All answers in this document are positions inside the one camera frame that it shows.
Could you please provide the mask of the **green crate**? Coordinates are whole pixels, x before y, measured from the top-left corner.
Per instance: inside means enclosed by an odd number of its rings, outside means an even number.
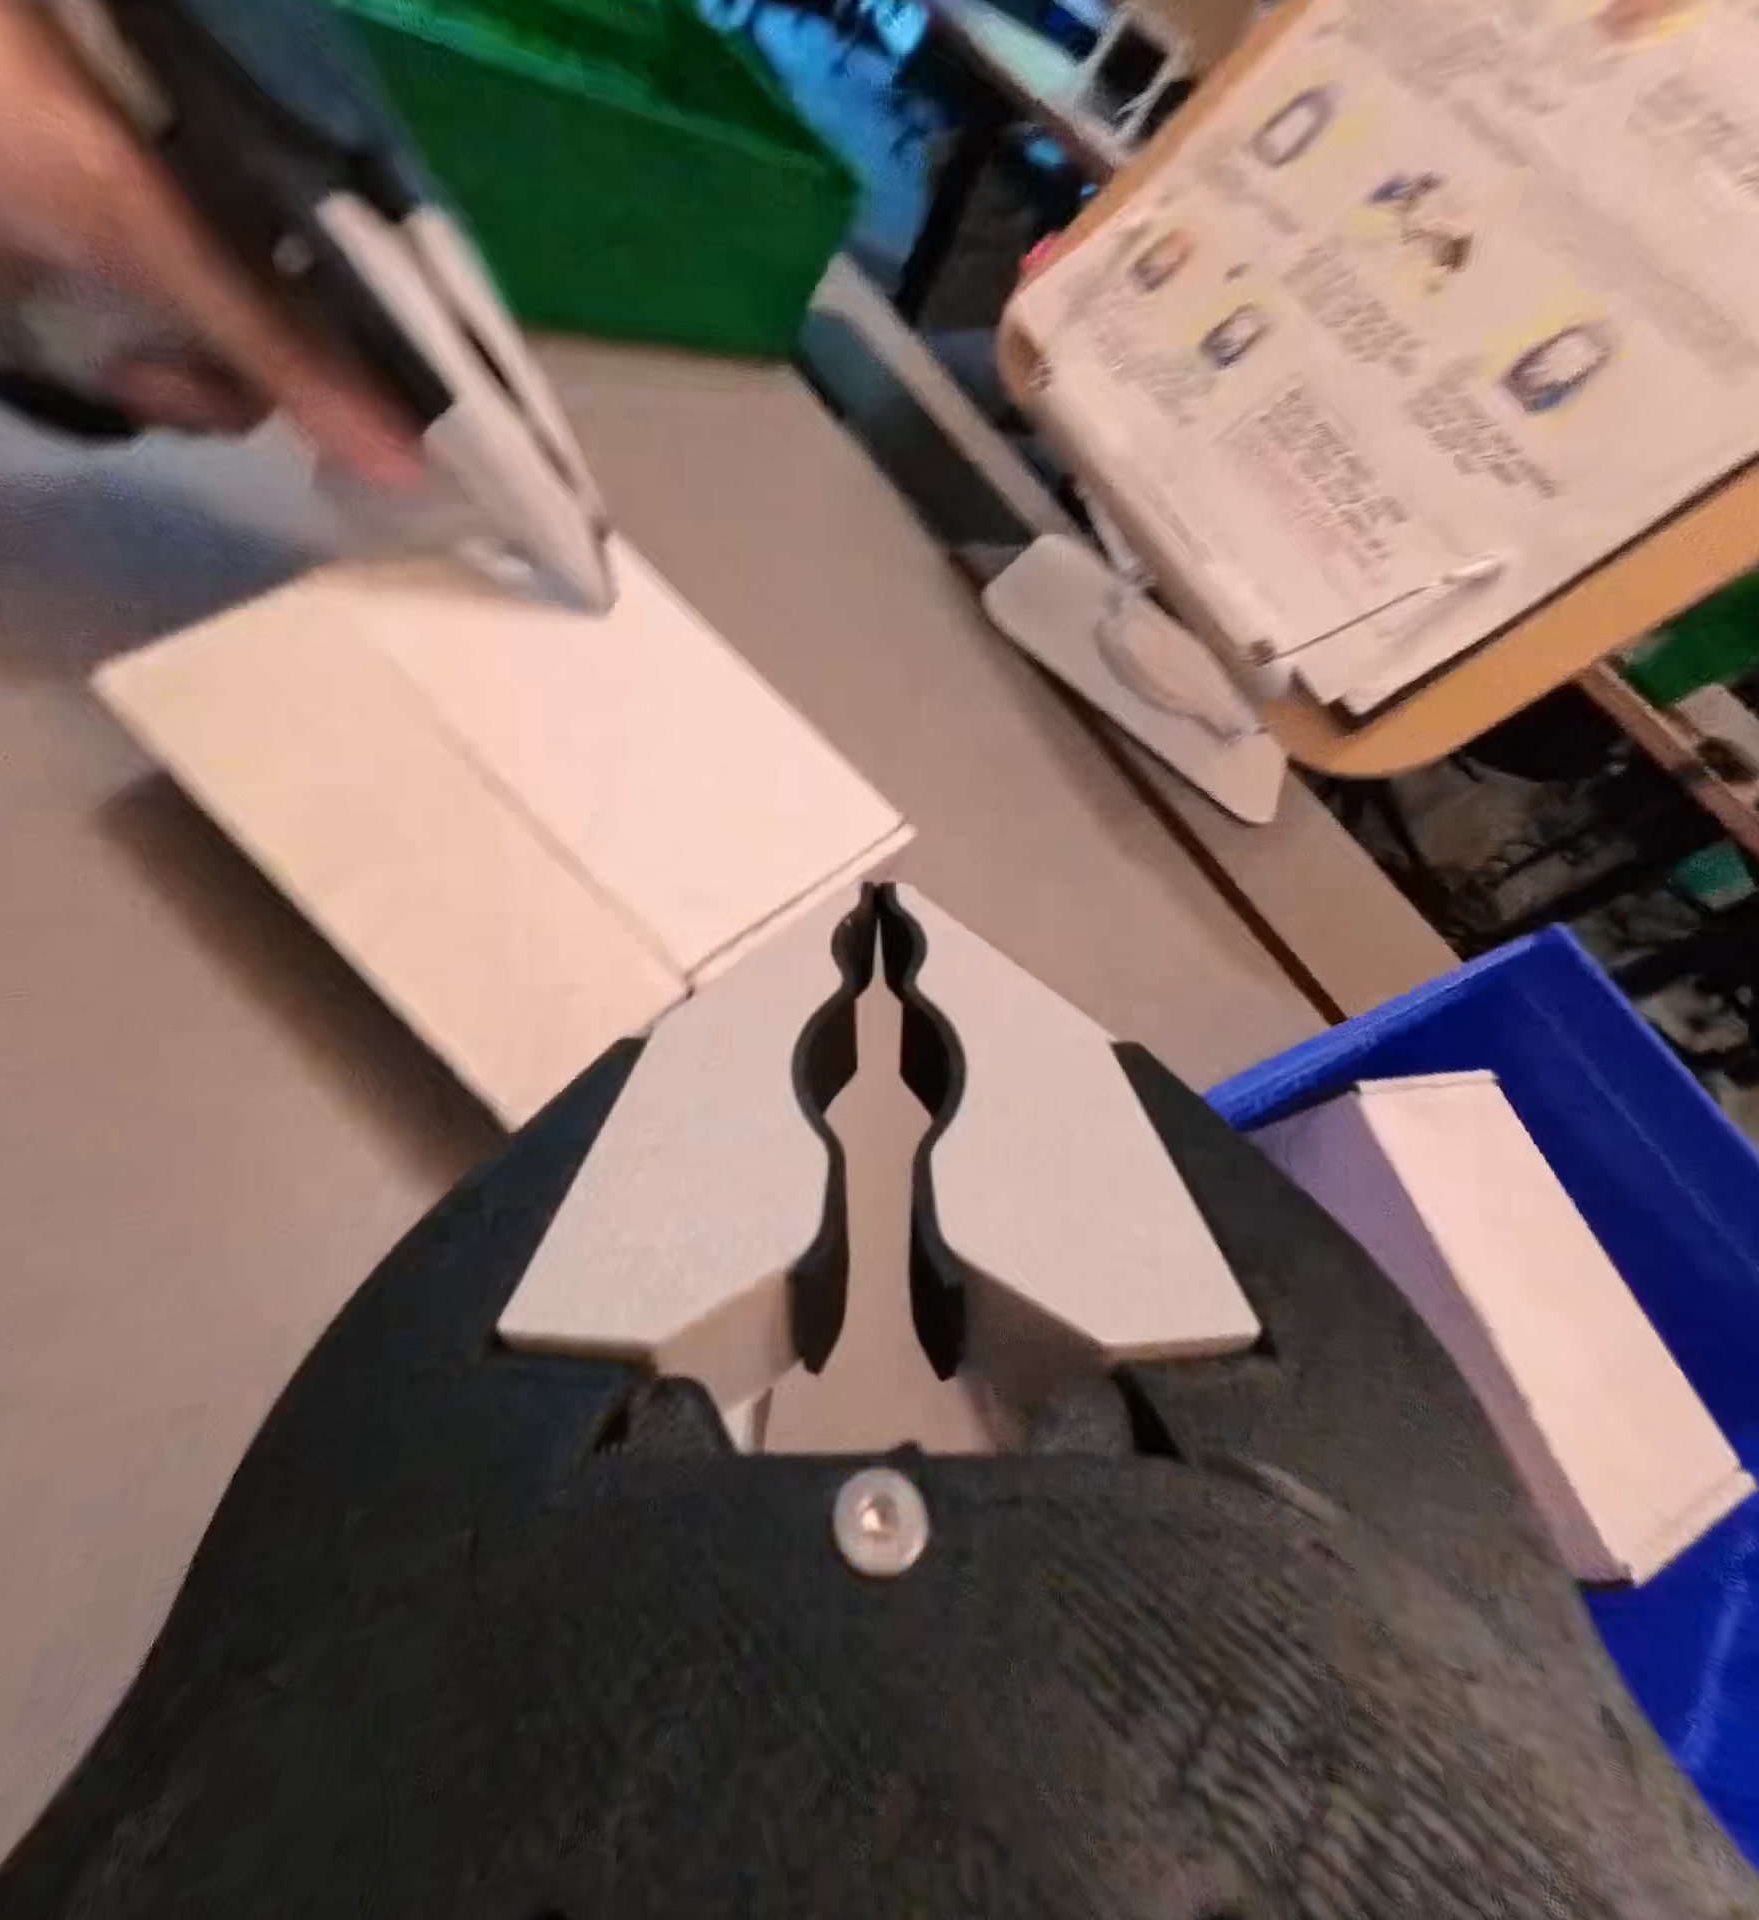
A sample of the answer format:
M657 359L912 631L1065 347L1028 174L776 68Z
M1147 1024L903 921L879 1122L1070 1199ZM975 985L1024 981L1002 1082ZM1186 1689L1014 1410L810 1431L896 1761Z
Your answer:
M1759 671L1759 568L1626 648L1616 671L1652 706L1678 706Z

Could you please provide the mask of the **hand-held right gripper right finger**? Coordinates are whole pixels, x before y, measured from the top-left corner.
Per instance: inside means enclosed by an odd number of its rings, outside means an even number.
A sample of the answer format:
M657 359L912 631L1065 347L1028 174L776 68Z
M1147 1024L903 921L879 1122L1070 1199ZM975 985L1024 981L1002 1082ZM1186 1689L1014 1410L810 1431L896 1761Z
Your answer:
M1256 1349L1259 1318L1117 1041L908 885L879 891L915 1334L1004 1453L1132 1444L1119 1373Z

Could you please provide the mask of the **green plastic bin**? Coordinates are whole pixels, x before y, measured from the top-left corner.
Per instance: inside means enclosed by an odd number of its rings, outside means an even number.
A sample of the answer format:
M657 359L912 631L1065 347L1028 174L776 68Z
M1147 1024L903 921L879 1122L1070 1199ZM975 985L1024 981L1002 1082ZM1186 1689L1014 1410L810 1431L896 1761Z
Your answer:
M343 1L534 330L786 360L858 203L753 45L678 1Z

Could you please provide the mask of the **person's left hand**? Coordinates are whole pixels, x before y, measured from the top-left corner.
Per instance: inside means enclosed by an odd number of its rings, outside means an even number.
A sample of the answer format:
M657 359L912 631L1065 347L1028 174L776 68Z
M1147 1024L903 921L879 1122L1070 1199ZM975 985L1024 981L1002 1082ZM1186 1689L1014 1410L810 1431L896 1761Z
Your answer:
M121 111L25 8L0 3L0 289L43 274L110 285L177 336L103 369L134 421L238 436L282 415L373 483L417 477L403 419L268 305Z

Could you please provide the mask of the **blue plastic bin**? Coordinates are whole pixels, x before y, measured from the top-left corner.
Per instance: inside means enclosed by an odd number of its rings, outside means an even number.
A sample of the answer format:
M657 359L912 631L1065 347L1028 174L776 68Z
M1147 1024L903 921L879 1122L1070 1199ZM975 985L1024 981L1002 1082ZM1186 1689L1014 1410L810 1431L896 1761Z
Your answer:
M1359 1082L1491 1071L1759 1484L1759 1151L1561 929L1468 960L1205 1090L1248 1132ZM1759 1489L1589 1612L1759 1869Z

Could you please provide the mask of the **white cardboard box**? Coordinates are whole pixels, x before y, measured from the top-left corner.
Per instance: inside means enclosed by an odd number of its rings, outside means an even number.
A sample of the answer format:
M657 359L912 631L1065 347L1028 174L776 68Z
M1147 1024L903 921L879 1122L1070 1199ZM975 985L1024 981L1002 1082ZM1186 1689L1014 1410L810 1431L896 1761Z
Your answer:
M604 614L333 562L95 671L501 1127L915 828L631 544Z
M1754 1494L1491 1071L1365 1080L1250 1140L1442 1341L1563 1571L1640 1587Z

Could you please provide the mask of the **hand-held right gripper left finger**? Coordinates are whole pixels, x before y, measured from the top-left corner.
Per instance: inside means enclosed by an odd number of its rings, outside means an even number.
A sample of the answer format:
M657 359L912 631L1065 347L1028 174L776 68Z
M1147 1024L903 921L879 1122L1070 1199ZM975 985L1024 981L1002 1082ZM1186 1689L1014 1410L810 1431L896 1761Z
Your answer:
M743 1453L844 1326L844 1148L874 889L773 934L657 1021L499 1318L546 1358L697 1382Z

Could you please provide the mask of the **wooden shelf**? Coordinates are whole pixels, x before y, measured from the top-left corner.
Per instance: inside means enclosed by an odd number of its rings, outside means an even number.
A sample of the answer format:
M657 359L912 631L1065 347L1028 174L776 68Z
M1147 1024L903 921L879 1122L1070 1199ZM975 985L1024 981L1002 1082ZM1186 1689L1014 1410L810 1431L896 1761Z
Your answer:
M1708 686L1706 720L1653 706L1612 664L1576 678L1579 693L1759 868L1759 721L1723 686Z

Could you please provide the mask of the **white closed cardboard box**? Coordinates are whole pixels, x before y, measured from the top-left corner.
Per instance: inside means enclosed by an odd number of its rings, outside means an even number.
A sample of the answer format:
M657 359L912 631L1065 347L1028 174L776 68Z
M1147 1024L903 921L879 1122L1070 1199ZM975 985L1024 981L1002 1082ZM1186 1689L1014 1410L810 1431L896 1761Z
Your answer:
M1563 1571L1640 1587L1754 1494L1491 1071L1365 1080L1250 1140L1442 1341Z

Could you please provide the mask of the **white stand base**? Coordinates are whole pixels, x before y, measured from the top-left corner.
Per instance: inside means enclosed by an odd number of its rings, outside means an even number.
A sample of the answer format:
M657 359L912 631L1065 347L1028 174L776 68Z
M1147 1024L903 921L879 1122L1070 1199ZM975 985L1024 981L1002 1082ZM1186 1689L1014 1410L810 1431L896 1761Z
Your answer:
M1245 825L1276 821L1285 756L1214 652L1140 581L1045 531L984 584L993 629L1188 787Z

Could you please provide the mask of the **beige desk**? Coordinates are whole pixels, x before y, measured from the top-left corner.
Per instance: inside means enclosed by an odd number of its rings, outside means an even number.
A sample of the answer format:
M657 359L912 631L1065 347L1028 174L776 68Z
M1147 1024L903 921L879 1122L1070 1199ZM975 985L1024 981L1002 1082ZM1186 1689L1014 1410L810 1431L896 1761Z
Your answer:
M1454 966L1299 784L1235 825L1029 671L796 370L538 350L626 538L915 824L903 875L1188 1085ZM321 507L274 433L0 419L0 1860L294 1365L501 1140L91 697Z

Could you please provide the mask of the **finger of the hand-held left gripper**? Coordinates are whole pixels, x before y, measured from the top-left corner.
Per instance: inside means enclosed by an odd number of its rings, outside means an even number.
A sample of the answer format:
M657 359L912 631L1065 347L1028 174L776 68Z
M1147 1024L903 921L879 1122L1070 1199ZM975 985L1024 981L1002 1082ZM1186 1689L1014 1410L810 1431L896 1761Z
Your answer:
M411 265L491 511L519 544L606 544L611 521L551 386L480 252L439 206L411 210Z
M435 203L390 218L333 191L314 224L339 345L411 419L432 469L529 587L606 613L619 584L600 489L460 221Z

